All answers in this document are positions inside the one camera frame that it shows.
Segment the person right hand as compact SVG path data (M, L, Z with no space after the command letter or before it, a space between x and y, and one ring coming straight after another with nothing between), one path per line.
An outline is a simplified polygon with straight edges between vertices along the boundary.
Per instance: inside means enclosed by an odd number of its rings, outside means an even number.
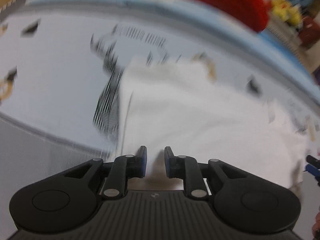
M312 226L312 235L314 240L320 240L320 212L315 217L315 223Z

